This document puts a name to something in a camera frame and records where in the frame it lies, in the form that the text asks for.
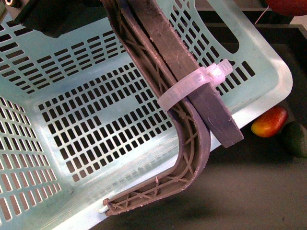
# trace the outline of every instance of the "light blue plastic basket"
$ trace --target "light blue plastic basket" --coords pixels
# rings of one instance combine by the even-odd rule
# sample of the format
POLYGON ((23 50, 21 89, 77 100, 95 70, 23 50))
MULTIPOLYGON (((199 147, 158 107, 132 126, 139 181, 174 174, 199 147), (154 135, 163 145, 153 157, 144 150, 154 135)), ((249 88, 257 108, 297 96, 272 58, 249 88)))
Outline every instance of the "light blue plastic basket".
MULTIPOLYGON (((239 127, 289 94, 289 69, 232 1, 209 3, 238 39, 235 54, 211 35, 193 0, 158 2, 199 63, 234 63, 218 90, 239 127)), ((170 168, 177 153, 170 118, 107 19, 54 39, 5 17, 2 229, 88 229, 106 218, 103 199, 170 168)))

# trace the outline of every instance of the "zip tie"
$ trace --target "zip tie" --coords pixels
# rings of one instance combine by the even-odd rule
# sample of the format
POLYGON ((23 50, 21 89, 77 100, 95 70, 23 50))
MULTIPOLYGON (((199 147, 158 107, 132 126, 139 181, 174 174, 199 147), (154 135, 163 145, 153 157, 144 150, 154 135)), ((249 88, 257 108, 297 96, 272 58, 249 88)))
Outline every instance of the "zip tie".
POLYGON ((167 112, 176 103, 202 85, 211 83, 214 87, 218 86, 225 81, 226 76, 232 71, 232 65, 226 59, 218 65, 212 64, 207 68, 200 67, 163 93, 157 102, 163 111, 167 112))

